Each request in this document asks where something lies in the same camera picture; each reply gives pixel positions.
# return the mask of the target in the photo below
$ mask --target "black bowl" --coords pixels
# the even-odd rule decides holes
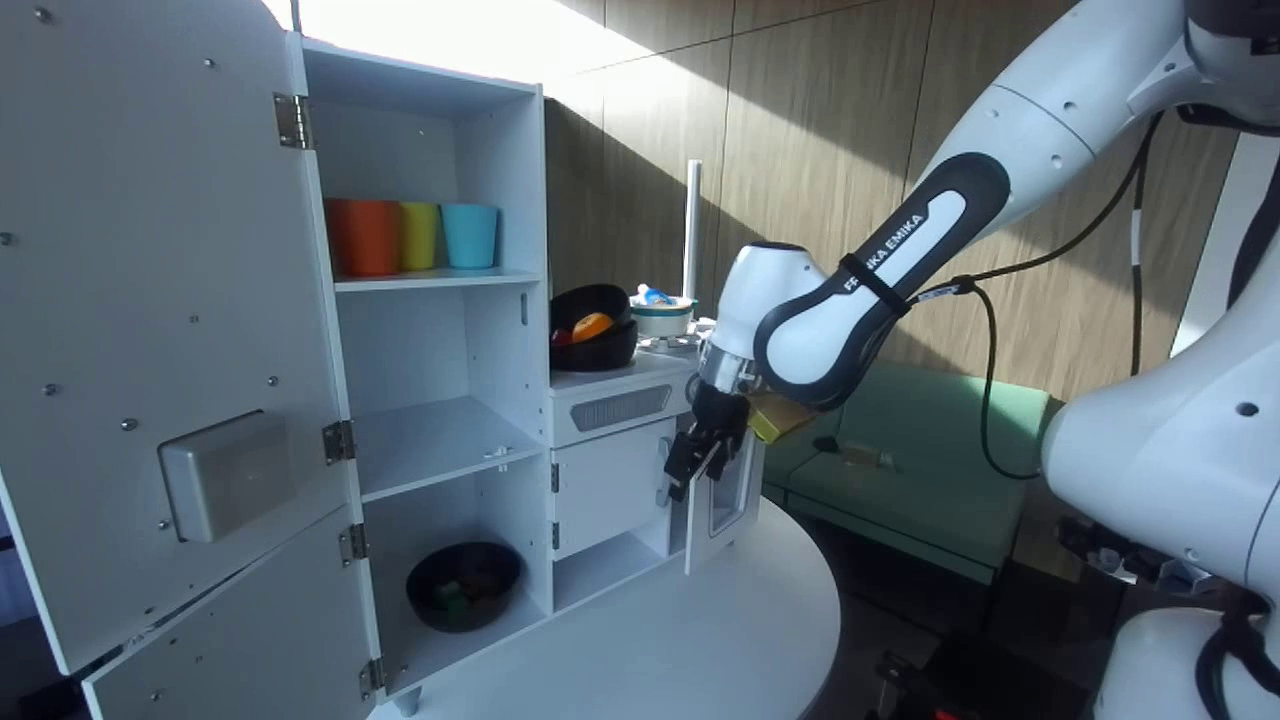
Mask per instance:
[[[613,325],[584,342],[552,346],[552,369],[599,373],[626,366],[636,354],[640,327],[635,320]]]
[[[591,313],[604,313],[614,325],[631,322],[631,297],[616,284],[584,284],[552,299],[552,331],[572,331]]]
[[[443,633],[467,633],[493,623],[511,605],[520,555],[492,542],[451,544],[428,555],[404,580],[413,614]]]

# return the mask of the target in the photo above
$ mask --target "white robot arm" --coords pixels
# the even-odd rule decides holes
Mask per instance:
[[[832,275],[801,247],[742,249],[704,346],[695,424],[667,462],[673,488],[699,470],[718,477],[745,430],[742,396],[760,382],[814,409],[841,405],[943,263],[1038,208],[1132,124],[1178,106],[1189,122],[1274,133],[1277,38],[1277,0],[1084,0],[978,97],[902,206]],[[1044,471],[1055,492],[1115,530],[1274,603],[1280,251],[1266,254],[1254,281],[1175,360],[1068,405],[1046,439]],[[1280,662],[1280,621],[1263,633]],[[1165,653],[1162,683],[1187,680],[1167,707],[1151,694],[1167,687],[1128,692],[1128,678],[1108,673],[1110,711],[1100,701],[1098,716],[1226,717],[1188,702],[1197,698],[1190,667],[1206,639],[1194,637],[1194,648]],[[1151,674],[1153,660],[1121,662],[1116,673]],[[1280,717],[1276,691],[1231,662],[1220,684],[1233,717]]]

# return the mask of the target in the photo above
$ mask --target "orange fruit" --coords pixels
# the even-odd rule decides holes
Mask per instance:
[[[582,342],[613,327],[613,318],[604,313],[591,313],[573,325],[573,342]]]

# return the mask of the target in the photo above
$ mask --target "franka emika robot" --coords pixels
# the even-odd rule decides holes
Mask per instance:
[[[667,461],[673,492],[699,474],[719,477],[746,429],[746,389],[763,382],[815,410],[842,404],[915,302],[974,288],[957,278],[920,295],[943,263],[1038,208],[1130,126],[1151,122],[1144,163],[1152,119],[1170,109],[1185,122],[1280,135],[1280,0],[1084,0],[987,87],[901,208],[835,274],[801,247],[742,249],[703,346],[695,423]],[[1236,258],[1225,315],[1164,365],[1068,404],[1042,450],[1042,471],[1065,501],[1272,610],[1277,224],[1280,169]],[[1094,716],[1276,720],[1277,665],[1275,612],[1147,612],[1120,630]]]

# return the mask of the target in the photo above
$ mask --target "white pole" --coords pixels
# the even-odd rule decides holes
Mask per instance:
[[[701,215],[700,199],[703,161],[689,161],[689,182],[685,196],[685,273],[680,295],[694,300],[698,296],[698,220]]]

